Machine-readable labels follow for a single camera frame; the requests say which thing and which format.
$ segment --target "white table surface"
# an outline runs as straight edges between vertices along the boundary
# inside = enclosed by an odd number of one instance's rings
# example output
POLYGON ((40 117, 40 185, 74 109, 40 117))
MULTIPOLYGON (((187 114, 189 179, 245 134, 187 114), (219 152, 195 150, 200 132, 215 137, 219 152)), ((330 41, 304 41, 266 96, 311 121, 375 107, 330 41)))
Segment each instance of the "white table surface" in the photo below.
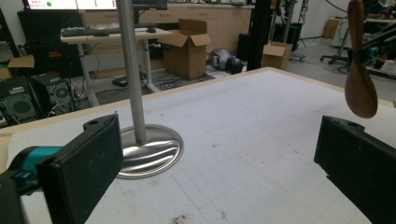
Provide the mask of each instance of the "white table surface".
MULTIPOLYGON (((144 99, 146 123, 176 130, 184 154, 160 175, 115 179, 87 223, 370 223, 313 162, 318 130, 323 115, 349 119, 396 146, 394 108, 360 119, 339 89, 275 69, 155 94, 144 99)), ((121 128, 132 125, 127 104, 100 107, 14 133, 9 157, 65 145, 114 111, 121 128)), ((32 223, 50 222, 42 193, 23 202, 32 223)))
MULTIPOLYGON (((165 30, 156 29, 156 33, 148 33, 145 31, 134 32, 136 35, 136 39, 156 39, 170 36, 171 33, 165 30)), ((95 43, 95 42, 107 42, 107 41, 115 41, 121 40, 121 34, 112 34, 109 36, 93 36, 93 35, 85 35, 85 36, 61 36, 61 41, 68 44, 87 44, 87 43, 95 43)))

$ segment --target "computer monitor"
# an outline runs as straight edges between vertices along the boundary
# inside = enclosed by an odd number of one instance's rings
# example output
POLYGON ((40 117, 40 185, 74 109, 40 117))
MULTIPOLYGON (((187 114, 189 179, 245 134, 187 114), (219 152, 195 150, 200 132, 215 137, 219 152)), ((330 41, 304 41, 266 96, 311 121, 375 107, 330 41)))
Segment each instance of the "computer monitor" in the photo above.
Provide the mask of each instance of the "computer monitor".
MULTIPOLYGON (((132 0, 134 10, 166 10, 167 0, 132 0)), ((117 9, 116 0, 22 0, 26 9, 117 9)))

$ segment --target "stainless steel stand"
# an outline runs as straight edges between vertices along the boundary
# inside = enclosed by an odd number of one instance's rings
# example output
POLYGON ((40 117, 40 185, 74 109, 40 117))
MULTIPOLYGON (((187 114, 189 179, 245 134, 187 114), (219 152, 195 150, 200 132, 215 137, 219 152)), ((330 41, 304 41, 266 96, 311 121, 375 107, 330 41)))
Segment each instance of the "stainless steel stand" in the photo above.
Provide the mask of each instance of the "stainless steel stand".
POLYGON ((134 127, 121 130, 124 161, 118 177, 142 178, 156 175, 175 164, 183 152, 184 143, 172 129, 145 124, 132 1, 117 0, 117 10, 134 122, 134 127))

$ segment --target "cardboard box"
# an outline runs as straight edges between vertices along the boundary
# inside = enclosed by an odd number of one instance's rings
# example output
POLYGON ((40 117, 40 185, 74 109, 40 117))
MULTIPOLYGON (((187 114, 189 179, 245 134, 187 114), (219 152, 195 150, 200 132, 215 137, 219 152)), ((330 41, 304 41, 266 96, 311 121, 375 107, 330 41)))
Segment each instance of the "cardboard box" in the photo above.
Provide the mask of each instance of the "cardboard box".
POLYGON ((326 27, 324 28, 323 38, 333 39, 335 32, 337 31, 339 20, 337 19, 329 19, 326 23, 326 27))
POLYGON ((262 67, 274 67, 286 70, 291 55, 291 48, 291 44, 278 42, 265 45, 262 51, 262 67))
POLYGON ((28 55, 21 58, 13 58, 9 62, 3 62, 7 68, 0 68, 0 79, 18 77, 22 68, 34 68, 35 58, 33 55, 28 55))
POLYGON ((206 45, 211 44, 206 21, 178 20, 179 30, 158 39, 163 44, 165 71, 186 79, 195 79, 206 74, 206 45))

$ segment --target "table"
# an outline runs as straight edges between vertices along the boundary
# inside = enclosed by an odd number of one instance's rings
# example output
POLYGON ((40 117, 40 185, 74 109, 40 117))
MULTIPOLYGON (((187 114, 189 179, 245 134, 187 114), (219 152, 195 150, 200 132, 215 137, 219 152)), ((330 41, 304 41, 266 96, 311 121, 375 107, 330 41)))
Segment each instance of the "table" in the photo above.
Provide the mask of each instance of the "table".
POLYGON ((393 24, 396 23, 396 19, 366 19, 369 22, 380 22, 380 23, 389 23, 393 24))
MULTIPOLYGON (((135 32, 136 40, 143 40, 144 46, 141 53, 143 54, 143 61, 147 70, 145 84, 146 87, 152 92, 156 92, 159 90, 151 82, 151 67, 149 60, 149 39, 164 38, 171 35, 170 32, 167 32, 165 30, 156 29, 156 31, 157 31, 156 33, 135 32)), ((78 45, 78 53, 81 60, 82 72, 86 80, 85 87, 87 88, 88 98, 92 106, 99 105, 99 102, 96 97, 95 91, 92 89, 93 85, 89 72, 97 71, 98 69, 104 70, 104 69, 124 67, 124 60, 122 54, 117 54, 117 53, 87 55, 85 54, 82 45, 88 43, 99 43, 99 42, 120 41, 120 40, 121 40, 120 34, 114 34, 110 36, 93 36, 93 35, 70 36, 70 37, 61 36, 62 42, 78 45)))
MULTIPOLYGON (((271 68, 143 101, 146 123, 177 131, 184 154, 160 175, 115 179, 87 223, 370 223, 313 158, 323 115, 357 122, 395 147, 390 102, 361 119, 343 89, 271 68)), ((8 146, 9 164, 25 147, 62 146, 84 122, 115 111, 122 129, 132 125, 129 101, 101 105, 0 130, 0 152, 8 146)), ((49 223, 42 193, 22 200, 32 223, 49 223)))

